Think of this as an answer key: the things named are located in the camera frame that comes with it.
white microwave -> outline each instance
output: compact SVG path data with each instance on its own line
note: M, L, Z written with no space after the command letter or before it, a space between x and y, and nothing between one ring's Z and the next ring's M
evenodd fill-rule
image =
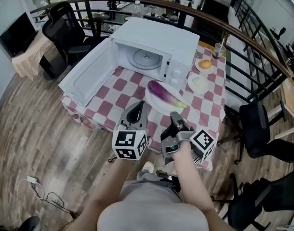
M118 66L169 83L180 90L200 37L175 26L131 18L90 51L59 87L85 107Z

checkered tablecloth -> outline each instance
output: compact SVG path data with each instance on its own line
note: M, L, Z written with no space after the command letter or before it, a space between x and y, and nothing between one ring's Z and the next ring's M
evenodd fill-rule
M209 90L204 95L193 93L188 85L180 90L184 102L190 104L181 116L194 129L202 126L217 140L225 116L226 60L224 57L215 60L211 54L211 50L197 45L189 75L199 74L206 77L209 80ZM199 72L194 65L197 58L211 60L213 73L205 75ZM74 103L68 96L63 96L62 104L77 122L88 128L97 127L113 131L122 112L131 104L144 100L147 102L148 110L148 135L151 136L149 149L160 152L160 135L171 121L169 116L152 108L145 98L145 88L151 80L153 79L140 73L118 67L85 108ZM212 169L211 155L201 166L208 170Z

television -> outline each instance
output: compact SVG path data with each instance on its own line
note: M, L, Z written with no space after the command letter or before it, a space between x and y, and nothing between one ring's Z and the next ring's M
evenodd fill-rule
M26 13L17 18L0 36L0 44L11 57L25 52L37 31Z

wooden handrail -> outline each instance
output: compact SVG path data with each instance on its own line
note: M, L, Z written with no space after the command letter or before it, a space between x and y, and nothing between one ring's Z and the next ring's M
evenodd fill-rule
M75 2L108 1L108 0L63 0L63 1L67 1L69 3L75 3ZM136 0L116 0L116 1L135 2ZM145 3L145 4L149 4L149 5L154 5L154 6L166 8L166 9L171 9L174 11L185 13L185 14L193 16L193 17L197 17L197 18L206 20L206 21L218 26L220 29L227 31L229 34L235 36L239 40L243 41L245 44L250 45L254 50L260 52L261 55L264 56L264 58L266 58L268 61L270 61L270 63L273 64L283 74L285 74L287 77L291 77L291 72L289 71L288 67L285 65L285 62L283 59L282 59L283 61L281 61L282 62L282 64L281 64L267 50L265 50L262 46L260 46L257 42L255 42L251 38L244 35L238 29L232 27L231 25L219 20L218 18L216 18L212 15L204 13L200 10L195 10L195 9L189 8L184 5L165 1L165 0L140 0L140 2ZM44 7L33 10L31 13L38 12L38 11L45 10L45 9L50 9L53 6L55 6L56 4L57 3L48 4Z

purple eggplant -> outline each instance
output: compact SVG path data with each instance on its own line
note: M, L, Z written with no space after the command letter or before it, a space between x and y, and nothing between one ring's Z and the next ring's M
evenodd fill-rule
M176 107L186 108L187 106L181 102L179 99L174 97L171 93L168 92L159 82L151 80L148 82L147 86L150 93L157 96L164 102L171 104Z

